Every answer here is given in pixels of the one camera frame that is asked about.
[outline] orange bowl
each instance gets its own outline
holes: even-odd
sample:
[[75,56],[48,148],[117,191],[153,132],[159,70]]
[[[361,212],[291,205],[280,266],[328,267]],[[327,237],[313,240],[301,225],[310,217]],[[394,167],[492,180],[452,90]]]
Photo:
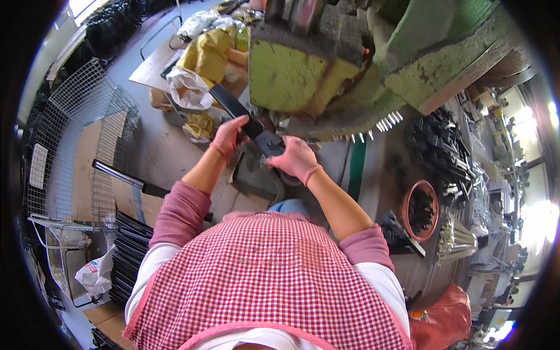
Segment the orange bowl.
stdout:
[[[433,210],[432,222],[427,229],[421,230],[418,235],[415,235],[414,232],[412,232],[412,228],[410,227],[410,220],[408,217],[408,203],[410,202],[412,191],[414,191],[416,188],[423,190],[426,194],[433,198],[433,202],[432,204],[430,204],[430,207]],[[400,205],[400,218],[402,220],[404,229],[412,237],[413,240],[418,242],[427,241],[430,236],[432,236],[433,231],[436,229],[438,212],[439,206],[437,205],[436,192],[433,190],[432,185],[430,185],[430,183],[426,180],[418,180],[414,185],[412,185],[412,187],[404,195],[404,200]]]

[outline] black handle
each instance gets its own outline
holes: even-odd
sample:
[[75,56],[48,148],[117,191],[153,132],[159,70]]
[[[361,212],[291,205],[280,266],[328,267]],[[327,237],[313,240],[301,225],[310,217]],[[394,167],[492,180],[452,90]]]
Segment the black handle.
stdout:
[[247,124],[243,125],[241,129],[249,136],[250,139],[254,140],[258,135],[263,132],[263,126],[251,117],[247,108],[245,108],[239,100],[237,100],[232,94],[230,94],[221,84],[216,84],[210,89],[210,95],[218,101],[220,105],[226,110],[226,112],[236,118],[240,115],[248,115],[249,121]]
[[[264,130],[260,122],[255,120],[249,114],[247,108],[245,108],[241,102],[239,102],[232,94],[229,93],[221,84],[216,84],[210,89],[210,95],[218,101],[220,105],[226,110],[226,112],[236,118],[240,115],[248,115],[249,121],[247,124],[241,127],[241,129],[249,136],[251,140],[259,147],[260,151],[266,157],[280,156],[284,153],[286,149],[282,138],[276,134],[270,133]],[[297,186],[301,182],[290,175],[285,174],[283,171],[279,171],[280,178],[284,183],[289,186]]]

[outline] red checkered apron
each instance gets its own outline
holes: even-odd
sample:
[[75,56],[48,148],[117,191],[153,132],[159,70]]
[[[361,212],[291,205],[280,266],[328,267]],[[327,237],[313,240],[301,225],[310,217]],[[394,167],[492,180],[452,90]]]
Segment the red checkered apron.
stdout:
[[137,349],[188,349],[274,328],[322,349],[412,349],[400,321],[326,231],[299,213],[235,212],[152,275],[123,333]]

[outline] green machine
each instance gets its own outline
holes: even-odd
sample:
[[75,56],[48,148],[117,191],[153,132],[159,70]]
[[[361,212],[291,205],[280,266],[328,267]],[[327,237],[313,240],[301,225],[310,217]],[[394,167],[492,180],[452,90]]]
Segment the green machine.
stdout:
[[266,22],[251,28],[251,103],[288,116],[281,133],[320,141],[366,134],[404,105],[431,113],[521,40],[499,1],[268,0],[267,8]]

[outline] red plastic bag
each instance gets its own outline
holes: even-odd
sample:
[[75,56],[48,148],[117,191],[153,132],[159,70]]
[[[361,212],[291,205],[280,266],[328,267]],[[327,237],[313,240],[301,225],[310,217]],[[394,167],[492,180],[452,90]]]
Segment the red plastic bag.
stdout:
[[414,350],[442,350],[469,337],[469,296],[455,284],[449,285],[435,304],[426,309],[423,321],[409,319]]

